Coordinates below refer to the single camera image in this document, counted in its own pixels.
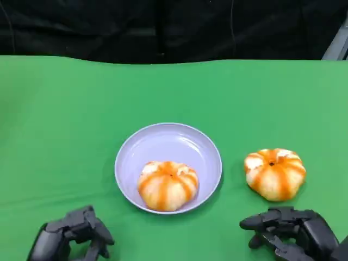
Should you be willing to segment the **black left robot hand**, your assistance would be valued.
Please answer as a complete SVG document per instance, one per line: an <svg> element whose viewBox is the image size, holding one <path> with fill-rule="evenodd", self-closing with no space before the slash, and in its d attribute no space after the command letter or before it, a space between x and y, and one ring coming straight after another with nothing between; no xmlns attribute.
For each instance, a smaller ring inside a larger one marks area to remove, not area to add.
<svg viewBox="0 0 348 261"><path fill-rule="evenodd" d="M108 245L115 240L105 224L99 219L93 206L88 205L68 212L63 218L43 224L29 251L27 260L69 260L70 242L90 245L84 256L77 260L109 258Z"/></svg>

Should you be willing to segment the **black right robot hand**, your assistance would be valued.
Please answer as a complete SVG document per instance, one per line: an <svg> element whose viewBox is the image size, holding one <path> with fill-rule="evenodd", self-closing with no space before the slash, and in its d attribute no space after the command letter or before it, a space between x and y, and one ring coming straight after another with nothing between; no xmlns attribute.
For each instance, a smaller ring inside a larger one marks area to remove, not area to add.
<svg viewBox="0 0 348 261"><path fill-rule="evenodd" d="M240 228L254 231L248 246L268 246L277 260L331 260L339 241L326 220L317 212L294 207L271 207L249 216Z"/></svg>

